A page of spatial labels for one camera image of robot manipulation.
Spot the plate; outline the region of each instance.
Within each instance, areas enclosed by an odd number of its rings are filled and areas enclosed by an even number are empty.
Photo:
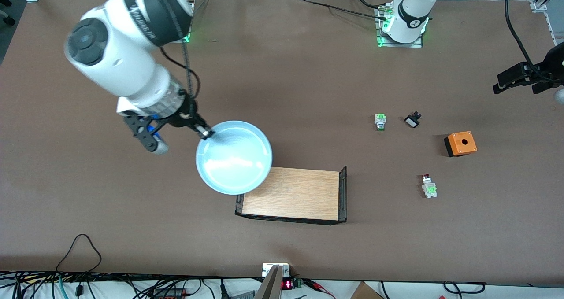
[[[272,166],[266,135],[243,121],[222,122],[212,129],[215,134],[200,140],[196,149],[196,167],[206,185],[226,195],[258,187]]]

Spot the table surface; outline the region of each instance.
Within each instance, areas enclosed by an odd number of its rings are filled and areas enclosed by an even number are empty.
[[[496,75],[523,60],[502,2],[437,2],[422,49],[378,48],[373,20],[299,0],[210,0],[198,12],[189,52],[203,117],[258,126],[274,166],[347,165],[348,221],[324,226],[235,216],[235,197],[200,179],[188,129],[163,129],[167,155],[145,152],[116,98],[63,55],[69,30],[104,1],[28,4],[0,67],[0,269],[53,270],[87,233],[98,271],[250,277],[288,262],[319,279],[564,281],[564,107],[530,88],[494,96]],[[527,2],[512,16],[542,60],[544,16]],[[402,121],[413,111],[416,129]],[[465,130],[478,152],[445,157],[445,135]],[[82,239],[61,269],[95,262]]]

